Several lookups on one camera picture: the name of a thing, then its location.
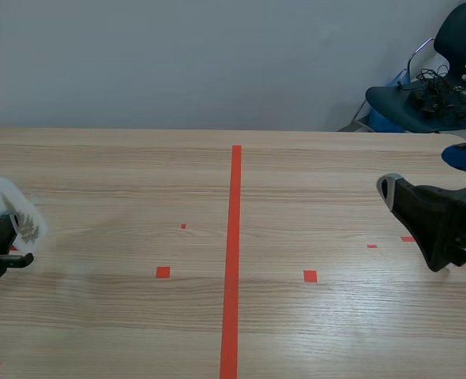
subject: chair seat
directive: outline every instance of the chair seat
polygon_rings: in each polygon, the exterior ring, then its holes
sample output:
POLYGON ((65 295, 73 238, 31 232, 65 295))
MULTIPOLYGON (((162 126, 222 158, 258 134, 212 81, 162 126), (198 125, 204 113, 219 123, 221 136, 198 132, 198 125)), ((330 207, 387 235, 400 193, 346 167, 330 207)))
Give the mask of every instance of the chair seat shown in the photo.
MULTIPOLYGON (((421 81, 405 85, 406 89, 421 88, 421 81)), ((431 117, 412 107, 407 98, 411 91, 398 87, 372 87, 366 91, 366 100, 378 113, 389 121, 413 133, 433 133, 466 129, 466 118, 457 118, 453 114, 443 117, 431 117)))

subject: table surface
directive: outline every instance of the table surface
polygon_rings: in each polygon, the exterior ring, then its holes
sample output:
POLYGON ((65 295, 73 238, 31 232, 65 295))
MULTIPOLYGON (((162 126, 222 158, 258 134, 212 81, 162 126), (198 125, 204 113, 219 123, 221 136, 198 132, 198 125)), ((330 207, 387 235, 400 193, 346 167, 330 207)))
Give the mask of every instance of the table surface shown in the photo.
POLYGON ((465 187, 440 159, 458 142, 0 129, 0 176, 51 229, 31 266, 0 279, 0 379, 220 377, 232 145, 238 378, 466 379, 466 265, 431 272, 375 189, 389 172, 465 187))

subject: chair leg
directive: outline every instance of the chair leg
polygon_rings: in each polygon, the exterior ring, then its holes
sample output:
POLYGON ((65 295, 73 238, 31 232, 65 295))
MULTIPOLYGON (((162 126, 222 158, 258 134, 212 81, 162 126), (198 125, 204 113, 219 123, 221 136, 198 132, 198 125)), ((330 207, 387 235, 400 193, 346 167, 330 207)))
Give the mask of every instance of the chair leg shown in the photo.
POLYGON ((358 117, 359 115, 359 112, 361 112, 361 110, 363 109, 363 107, 365 106, 366 104, 366 100, 363 101, 363 103, 361 104, 361 107, 359 107, 358 111, 354 114, 354 116, 352 117, 352 120, 351 120, 351 124, 358 124, 359 126, 365 128, 366 130, 368 130, 369 132, 371 133, 375 133, 375 130, 373 130, 372 128, 370 128, 368 125, 366 124, 363 124, 362 122, 358 121, 356 118, 358 117))

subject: white object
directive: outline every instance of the white object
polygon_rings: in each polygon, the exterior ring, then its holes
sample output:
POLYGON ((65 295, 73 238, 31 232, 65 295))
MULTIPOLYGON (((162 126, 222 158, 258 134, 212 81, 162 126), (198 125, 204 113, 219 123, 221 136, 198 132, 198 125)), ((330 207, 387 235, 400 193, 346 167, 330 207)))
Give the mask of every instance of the white object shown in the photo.
POLYGON ((0 178, 0 217, 8 213, 15 213, 18 222, 13 245, 22 253, 34 253, 48 231, 47 223, 15 184, 0 178))

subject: tangled wires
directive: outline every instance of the tangled wires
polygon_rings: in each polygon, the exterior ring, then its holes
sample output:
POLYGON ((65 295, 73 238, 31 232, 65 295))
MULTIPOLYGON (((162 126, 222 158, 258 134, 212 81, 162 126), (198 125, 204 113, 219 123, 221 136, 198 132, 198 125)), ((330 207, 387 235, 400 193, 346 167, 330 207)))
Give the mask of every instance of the tangled wires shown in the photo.
POLYGON ((437 71, 422 69, 416 77, 424 88, 423 98, 426 100, 423 109, 434 117, 446 118, 448 122, 461 121, 466 126, 466 79, 458 81, 447 77, 449 67, 442 65, 437 71))

